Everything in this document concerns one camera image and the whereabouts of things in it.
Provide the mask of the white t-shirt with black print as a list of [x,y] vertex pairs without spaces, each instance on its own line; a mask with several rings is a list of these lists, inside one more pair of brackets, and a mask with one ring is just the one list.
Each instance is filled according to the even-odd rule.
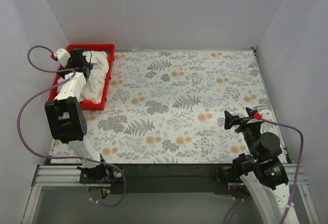
[[76,72],[68,68],[70,51],[59,49],[55,56],[61,63],[59,72],[59,86],[55,99],[63,100],[68,97],[75,97],[78,102],[85,99],[91,100],[94,104],[99,104],[105,87],[105,80],[110,69],[107,54],[104,52],[86,51],[87,61],[91,60],[93,70],[86,82],[82,72]]

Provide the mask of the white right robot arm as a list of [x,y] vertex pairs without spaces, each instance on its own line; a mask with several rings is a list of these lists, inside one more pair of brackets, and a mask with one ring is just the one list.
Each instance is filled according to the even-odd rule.
[[249,153],[233,159],[232,165],[222,170],[220,179],[243,183],[263,223],[299,223],[293,198],[300,166],[295,168],[290,187],[287,170],[279,159],[283,153],[280,138],[272,132],[261,132],[263,123],[274,124],[272,111],[260,107],[246,108],[246,112],[246,117],[224,112],[224,129],[242,134]]

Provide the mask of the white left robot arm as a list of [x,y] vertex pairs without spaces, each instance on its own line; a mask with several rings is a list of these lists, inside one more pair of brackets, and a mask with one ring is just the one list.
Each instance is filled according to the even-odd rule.
[[54,58],[60,62],[57,95],[45,104],[50,131],[55,140],[66,144],[81,158],[82,174],[98,183],[109,178],[103,156],[88,141],[87,121],[80,107],[81,101],[99,104],[109,71],[105,51],[88,51],[82,48],[67,51],[58,49]]

